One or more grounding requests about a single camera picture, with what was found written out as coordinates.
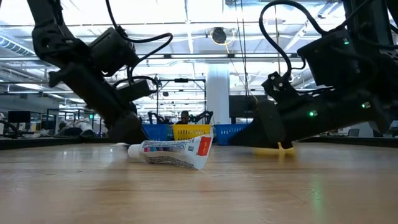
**toothpaste tube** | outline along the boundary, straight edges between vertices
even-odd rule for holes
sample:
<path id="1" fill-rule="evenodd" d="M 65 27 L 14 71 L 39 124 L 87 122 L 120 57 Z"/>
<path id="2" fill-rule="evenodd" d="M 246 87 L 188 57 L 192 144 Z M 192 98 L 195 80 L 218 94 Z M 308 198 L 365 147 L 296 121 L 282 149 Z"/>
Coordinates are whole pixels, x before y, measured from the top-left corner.
<path id="1" fill-rule="evenodd" d="M 143 141 L 131 145 L 128 154 L 151 164 L 172 164 L 189 169 L 205 168 L 213 135 L 181 141 Z"/>

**wooden table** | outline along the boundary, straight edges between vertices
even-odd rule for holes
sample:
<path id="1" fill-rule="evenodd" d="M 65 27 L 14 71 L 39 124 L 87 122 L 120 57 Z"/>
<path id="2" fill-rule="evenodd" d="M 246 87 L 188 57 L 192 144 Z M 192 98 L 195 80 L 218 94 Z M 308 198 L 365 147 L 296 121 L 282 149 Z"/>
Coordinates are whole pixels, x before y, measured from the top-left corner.
<path id="1" fill-rule="evenodd" d="M 0 151 L 0 223 L 397 223 L 398 151 L 213 146 L 204 171 L 82 144 Z"/>

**column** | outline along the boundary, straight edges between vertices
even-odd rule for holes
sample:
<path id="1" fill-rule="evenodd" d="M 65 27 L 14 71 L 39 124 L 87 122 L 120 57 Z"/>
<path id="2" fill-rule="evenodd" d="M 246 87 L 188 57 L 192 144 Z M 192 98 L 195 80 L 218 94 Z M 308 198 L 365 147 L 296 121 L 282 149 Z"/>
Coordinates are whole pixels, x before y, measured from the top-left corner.
<path id="1" fill-rule="evenodd" d="M 229 124 L 228 64 L 209 64 L 206 77 L 207 110 L 214 112 L 212 124 Z"/>

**blue bin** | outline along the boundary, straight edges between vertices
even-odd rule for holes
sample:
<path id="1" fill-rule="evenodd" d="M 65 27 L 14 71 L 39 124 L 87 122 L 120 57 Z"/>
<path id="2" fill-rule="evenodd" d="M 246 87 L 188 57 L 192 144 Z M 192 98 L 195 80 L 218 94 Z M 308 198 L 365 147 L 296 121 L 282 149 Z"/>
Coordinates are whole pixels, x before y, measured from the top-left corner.
<path id="1" fill-rule="evenodd" d="M 173 140 L 173 128 L 168 124 L 143 124 L 145 133 L 150 140 L 171 141 Z"/>
<path id="2" fill-rule="evenodd" d="M 248 124 L 216 124 L 216 137 L 219 146 L 228 146 L 228 140 Z"/>

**tube cap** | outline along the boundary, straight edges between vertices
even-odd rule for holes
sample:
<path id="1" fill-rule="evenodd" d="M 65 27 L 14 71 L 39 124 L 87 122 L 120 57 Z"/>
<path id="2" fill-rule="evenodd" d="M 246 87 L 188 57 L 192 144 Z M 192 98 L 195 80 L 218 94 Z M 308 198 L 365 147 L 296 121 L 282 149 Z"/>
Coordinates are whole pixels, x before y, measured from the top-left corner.
<path id="1" fill-rule="evenodd" d="M 129 150 L 127 152 L 129 154 L 129 157 L 133 159 L 141 159 L 141 157 L 139 156 L 139 146 L 139 144 L 134 144 L 129 147 Z"/>

